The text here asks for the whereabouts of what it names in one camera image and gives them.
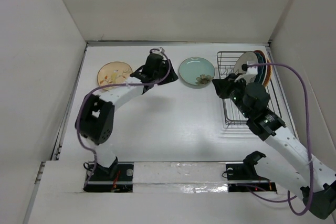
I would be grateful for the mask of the light blue flower plate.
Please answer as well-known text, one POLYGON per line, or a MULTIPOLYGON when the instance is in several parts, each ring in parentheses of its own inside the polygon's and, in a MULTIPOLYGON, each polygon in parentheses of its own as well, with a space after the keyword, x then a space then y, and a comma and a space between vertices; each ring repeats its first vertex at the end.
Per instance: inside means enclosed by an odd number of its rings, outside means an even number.
POLYGON ((193 87, 203 87, 214 79, 215 67, 207 59, 190 57, 180 64, 178 73, 186 84, 193 87))

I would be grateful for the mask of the grey tree pattern plate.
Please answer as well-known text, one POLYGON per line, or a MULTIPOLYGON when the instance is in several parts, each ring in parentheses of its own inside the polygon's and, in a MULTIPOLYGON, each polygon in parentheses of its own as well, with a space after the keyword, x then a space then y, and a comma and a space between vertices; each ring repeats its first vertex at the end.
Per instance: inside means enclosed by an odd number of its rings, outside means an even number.
POLYGON ((257 55, 253 51, 248 51, 243 53, 235 63, 233 73, 236 75, 245 73, 246 70, 243 69, 243 64, 257 64, 258 58, 257 55))

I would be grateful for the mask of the dark teal scalloped plate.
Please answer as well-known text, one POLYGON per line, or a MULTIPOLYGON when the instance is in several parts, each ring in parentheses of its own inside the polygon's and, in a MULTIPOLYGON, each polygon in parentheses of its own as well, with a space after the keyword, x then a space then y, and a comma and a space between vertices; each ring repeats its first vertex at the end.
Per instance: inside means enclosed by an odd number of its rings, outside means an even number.
MULTIPOLYGON (((260 50, 255 50, 254 53, 258 57, 258 63, 265 63, 265 55, 263 54, 262 51, 260 50)), ((264 66, 259 66, 258 67, 258 75, 255 77, 254 83, 259 83, 261 84, 263 76, 264 75, 264 66)))

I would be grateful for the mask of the orange woven plate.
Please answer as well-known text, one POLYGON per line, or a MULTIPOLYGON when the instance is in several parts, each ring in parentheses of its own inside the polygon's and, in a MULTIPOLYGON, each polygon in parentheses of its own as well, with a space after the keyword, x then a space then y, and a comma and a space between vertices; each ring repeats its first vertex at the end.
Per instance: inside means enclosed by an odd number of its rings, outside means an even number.
POLYGON ((268 72, 267 72, 267 77, 266 77, 266 81, 265 81, 265 87, 268 85, 270 78, 271 78, 271 73, 272 73, 272 66, 268 67, 268 72))

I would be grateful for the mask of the beige bird plate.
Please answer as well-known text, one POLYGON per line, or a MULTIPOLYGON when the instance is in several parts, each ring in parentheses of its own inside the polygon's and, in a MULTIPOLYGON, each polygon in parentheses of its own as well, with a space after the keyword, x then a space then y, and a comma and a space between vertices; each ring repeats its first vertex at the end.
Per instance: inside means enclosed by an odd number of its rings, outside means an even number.
POLYGON ((97 83, 100 87, 108 84, 124 83, 132 72, 131 66, 125 62, 110 62, 102 66, 98 71, 97 83))

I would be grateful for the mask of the white blue pattern plate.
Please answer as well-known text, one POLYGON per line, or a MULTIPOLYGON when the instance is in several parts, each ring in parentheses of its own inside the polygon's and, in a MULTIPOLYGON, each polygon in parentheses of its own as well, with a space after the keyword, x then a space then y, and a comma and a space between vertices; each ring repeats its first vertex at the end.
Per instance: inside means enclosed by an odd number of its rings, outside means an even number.
MULTIPOLYGON (((265 63, 268 63, 268 58, 265 56, 265 63)), ((266 77, 267 77, 267 72, 268 72, 268 65, 265 65, 264 66, 264 77, 263 77, 263 80, 262 80, 262 82, 261 82, 261 84, 263 85, 263 86, 265 86, 266 84, 265 84, 265 81, 266 81, 266 77)))

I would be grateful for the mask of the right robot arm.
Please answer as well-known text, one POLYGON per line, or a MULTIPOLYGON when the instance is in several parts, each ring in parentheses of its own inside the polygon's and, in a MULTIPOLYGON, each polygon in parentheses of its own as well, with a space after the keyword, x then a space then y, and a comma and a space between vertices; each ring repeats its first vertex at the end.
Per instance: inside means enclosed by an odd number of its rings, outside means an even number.
POLYGON ((235 74, 212 83, 218 97, 231 100, 247 119, 248 128, 293 167, 286 169, 254 151, 244 159, 243 174, 272 180, 301 199, 317 218, 327 219, 335 211, 335 171, 309 155, 285 122, 269 109, 266 88, 260 83, 238 80, 235 74))

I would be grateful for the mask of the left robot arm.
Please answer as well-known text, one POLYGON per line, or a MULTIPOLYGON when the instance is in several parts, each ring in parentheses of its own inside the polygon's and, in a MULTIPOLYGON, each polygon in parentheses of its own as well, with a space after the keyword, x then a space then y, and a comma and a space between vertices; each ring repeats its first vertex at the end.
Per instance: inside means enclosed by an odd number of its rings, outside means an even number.
POLYGON ((127 81, 105 85, 112 89, 103 94, 94 94, 101 89, 98 87, 85 95, 76 118, 75 129, 81 147, 92 152, 94 156, 92 173, 98 169, 105 180, 112 180, 117 175, 118 158, 109 143, 117 109, 145 94, 155 85, 168 84, 177 79, 164 49, 153 48, 149 51, 145 64, 131 73, 127 81))

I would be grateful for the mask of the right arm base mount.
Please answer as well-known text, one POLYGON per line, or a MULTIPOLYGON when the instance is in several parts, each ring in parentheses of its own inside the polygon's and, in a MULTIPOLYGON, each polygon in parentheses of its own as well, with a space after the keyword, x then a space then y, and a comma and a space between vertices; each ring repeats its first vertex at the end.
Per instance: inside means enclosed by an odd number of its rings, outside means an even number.
POLYGON ((257 175, 255 165, 261 159, 266 157, 265 154, 254 151, 247 155, 242 162, 226 163, 226 170, 222 177, 227 179, 228 191, 230 193, 245 192, 276 192, 276 184, 267 178, 257 175))

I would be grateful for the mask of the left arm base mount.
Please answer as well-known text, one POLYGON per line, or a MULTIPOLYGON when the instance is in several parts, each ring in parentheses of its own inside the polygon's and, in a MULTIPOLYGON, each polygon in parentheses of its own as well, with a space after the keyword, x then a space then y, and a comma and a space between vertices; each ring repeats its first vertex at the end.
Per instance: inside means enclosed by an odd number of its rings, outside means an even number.
POLYGON ((88 193, 131 193, 133 192, 133 162, 119 162, 109 174, 108 169, 97 165, 83 190, 88 193))

